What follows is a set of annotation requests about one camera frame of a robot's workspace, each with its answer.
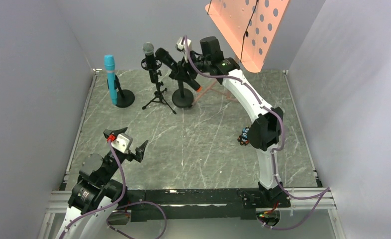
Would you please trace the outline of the black tripod shock-mount stand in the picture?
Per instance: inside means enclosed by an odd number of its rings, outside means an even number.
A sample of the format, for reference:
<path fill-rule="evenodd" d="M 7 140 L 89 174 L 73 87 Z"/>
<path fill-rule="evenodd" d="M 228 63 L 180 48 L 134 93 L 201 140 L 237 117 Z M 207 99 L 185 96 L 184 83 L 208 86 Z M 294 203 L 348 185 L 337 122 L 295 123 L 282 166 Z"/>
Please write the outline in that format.
<path fill-rule="evenodd" d="M 144 70 L 148 71 L 148 70 L 146 69 L 145 62 L 144 62 L 144 61 L 145 61 L 145 59 L 143 59 L 143 60 L 141 61 L 141 67 L 142 67 Z M 158 77 L 159 77 L 159 76 L 162 76 L 162 73 L 161 73 L 161 71 L 159 70 L 161 66 L 162 66 L 162 63 L 161 63 L 159 60 L 157 60 L 157 67 L 158 67 L 157 73 L 158 73 Z M 161 90 L 161 87 L 162 87 L 163 85 L 164 85 L 164 83 L 163 83 L 162 81 L 159 81 L 159 79 L 158 79 L 158 82 L 155 84 L 155 86 L 156 86 L 156 91 L 154 92 L 154 98 L 153 98 L 151 101 L 149 101 L 146 105 L 144 105 L 144 106 L 142 107 L 142 109 L 145 110 L 151 103 L 159 103 L 159 104 L 167 105 L 167 106 L 171 109 L 172 113 L 176 115 L 176 114 L 177 114 L 176 111 L 173 110 L 172 107 L 168 104 L 168 102 L 164 99 L 164 93 L 167 91 L 167 88 Z"/>

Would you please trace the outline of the black round-base mic stand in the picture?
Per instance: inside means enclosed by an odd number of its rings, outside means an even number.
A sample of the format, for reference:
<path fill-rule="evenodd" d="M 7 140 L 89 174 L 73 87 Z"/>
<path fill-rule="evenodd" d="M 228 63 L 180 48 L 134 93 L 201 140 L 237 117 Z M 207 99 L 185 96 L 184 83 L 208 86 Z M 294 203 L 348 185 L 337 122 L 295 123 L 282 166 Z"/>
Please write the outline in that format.
<path fill-rule="evenodd" d="M 117 103 L 116 106 L 118 108 L 127 108 L 131 106 L 135 101 L 135 95 L 132 91 L 127 89 L 122 89 L 121 84 L 119 82 L 119 78 L 115 76 L 115 89 L 117 92 Z"/>

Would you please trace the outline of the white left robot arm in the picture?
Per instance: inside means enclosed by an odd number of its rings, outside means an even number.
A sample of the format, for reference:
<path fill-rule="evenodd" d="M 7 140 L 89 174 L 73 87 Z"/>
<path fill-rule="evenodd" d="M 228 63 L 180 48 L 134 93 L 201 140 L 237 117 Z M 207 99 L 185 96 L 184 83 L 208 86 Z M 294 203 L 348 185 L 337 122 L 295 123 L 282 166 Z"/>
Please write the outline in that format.
<path fill-rule="evenodd" d="M 130 190 L 126 186 L 124 176 L 121 181 L 112 178 L 115 172 L 123 172 L 123 162 L 141 162 L 149 142 L 144 141 L 132 152 L 133 139 L 126 131 L 126 127 L 103 131 L 109 152 L 105 156 L 93 153 L 83 162 L 56 238 L 93 239 L 115 209 L 145 199 L 144 191 Z"/>

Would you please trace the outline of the black glitter microphone silver head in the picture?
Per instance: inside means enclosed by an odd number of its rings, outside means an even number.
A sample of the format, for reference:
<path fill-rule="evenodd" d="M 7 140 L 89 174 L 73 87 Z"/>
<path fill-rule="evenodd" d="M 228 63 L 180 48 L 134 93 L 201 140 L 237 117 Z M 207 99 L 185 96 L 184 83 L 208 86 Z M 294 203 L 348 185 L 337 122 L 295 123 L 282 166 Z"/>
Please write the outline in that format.
<path fill-rule="evenodd" d="M 154 46 L 150 42 L 143 44 L 143 52 L 145 54 L 145 66 L 149 71 L 150 79 L 153 84 L 158 82 L 158 73 L 157 73 L 157 60 L 154 56 Z"/>

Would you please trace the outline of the blue toy microphone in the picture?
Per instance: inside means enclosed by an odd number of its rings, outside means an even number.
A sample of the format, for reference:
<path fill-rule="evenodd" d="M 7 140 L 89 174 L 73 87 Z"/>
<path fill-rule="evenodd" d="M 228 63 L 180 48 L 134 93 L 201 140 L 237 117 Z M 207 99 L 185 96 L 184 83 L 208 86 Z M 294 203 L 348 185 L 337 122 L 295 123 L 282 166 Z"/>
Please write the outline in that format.
<path fill-rule="evenodd" d="M 115 89 L 115 60 L 111 54 L 104 56 L 104 66 L 107 75 L 107 85 L 111 101 L 114 105 L 117 104 L 117 92 Z"/>

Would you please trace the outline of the black microphone orange end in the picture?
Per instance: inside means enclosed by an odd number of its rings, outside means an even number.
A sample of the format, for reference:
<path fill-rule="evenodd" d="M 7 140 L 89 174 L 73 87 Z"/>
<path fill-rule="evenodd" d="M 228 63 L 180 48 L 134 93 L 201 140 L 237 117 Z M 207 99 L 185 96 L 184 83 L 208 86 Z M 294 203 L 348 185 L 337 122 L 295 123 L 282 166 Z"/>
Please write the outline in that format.
<path fill-rule="evenodd" d="M 189 62 L 185 61 L 185 58 L 176 62 L 164 48 L 158 48 L 155 52 L 155 56 L 163 65 L 166 65 L 171 69 L 171 73 L 169 74 L 171 79 L 188 84 L 196 92 L 199 92 L 202 89 L 202 86 L 196 81 L 197 72 L 192 68 Z"/>

